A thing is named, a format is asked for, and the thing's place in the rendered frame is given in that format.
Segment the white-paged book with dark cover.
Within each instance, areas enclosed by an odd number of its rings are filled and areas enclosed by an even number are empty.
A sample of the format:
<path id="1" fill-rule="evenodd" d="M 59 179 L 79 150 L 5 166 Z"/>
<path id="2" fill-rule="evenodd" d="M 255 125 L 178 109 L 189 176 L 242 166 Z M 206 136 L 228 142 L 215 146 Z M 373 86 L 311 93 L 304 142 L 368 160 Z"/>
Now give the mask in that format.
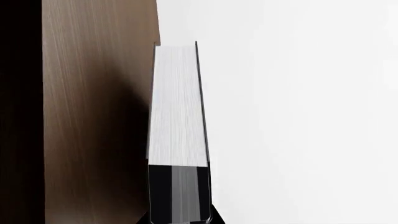
<path id="1" fill-rule="evenodd" d="M 147 145 L 149 224 L 209 224 L 208 145 L 197 47 L 157 46 Z"/>

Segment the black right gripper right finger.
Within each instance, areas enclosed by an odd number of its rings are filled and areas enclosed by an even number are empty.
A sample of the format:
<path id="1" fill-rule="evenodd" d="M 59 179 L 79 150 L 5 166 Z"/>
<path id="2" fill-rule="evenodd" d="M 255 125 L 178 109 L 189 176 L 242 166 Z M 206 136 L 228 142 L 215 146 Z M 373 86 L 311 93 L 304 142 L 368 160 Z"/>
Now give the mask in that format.
<path id="1" fill-rule="evenodd" d="M 226 224 L 214 205 L 210 207 L 210 217 L 205 221 L 205 224 Z"/>

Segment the brown wooden shelf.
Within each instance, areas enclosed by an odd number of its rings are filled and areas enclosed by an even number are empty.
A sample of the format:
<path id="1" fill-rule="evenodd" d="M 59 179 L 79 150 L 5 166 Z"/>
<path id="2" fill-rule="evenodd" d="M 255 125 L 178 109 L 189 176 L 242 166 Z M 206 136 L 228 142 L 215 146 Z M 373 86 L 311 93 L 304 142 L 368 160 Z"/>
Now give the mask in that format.
<path id="1" fill-rule="evenodd" d="M 0 224 L 135 224 L 156 0 L 0 0 Z"/>

